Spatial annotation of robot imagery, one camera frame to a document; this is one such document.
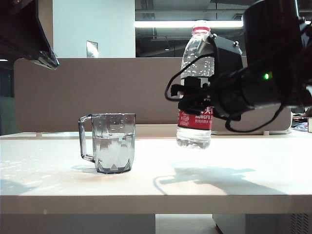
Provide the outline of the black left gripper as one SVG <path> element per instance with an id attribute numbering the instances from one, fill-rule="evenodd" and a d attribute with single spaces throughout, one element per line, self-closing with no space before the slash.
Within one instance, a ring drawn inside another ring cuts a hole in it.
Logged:
<path id="1" fill-rule="evenodd" d="M 0 2 L 0 58 L 27 59 L 51 70 L 59 66 L 39 20 L 37 0 Z"/>

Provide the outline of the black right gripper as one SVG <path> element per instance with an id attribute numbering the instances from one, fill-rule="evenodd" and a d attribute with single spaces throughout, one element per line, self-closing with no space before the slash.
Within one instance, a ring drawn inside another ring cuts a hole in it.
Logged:
<path id="1" fill-rule="evenodd" d="M 245 72 L 246 68 L 227 72 L 215 69 L 211 87 L 207 83 L 201 84 L 201 78 L 186 77 L 183 85 L 172 85 L 170 93 L 172 97 L 182 95 L 177 100 L 177 107 L 187 114 L 200 115 L 212 103 L 214 117 L 240 121 L 246 107 L 240 82 Z"/>

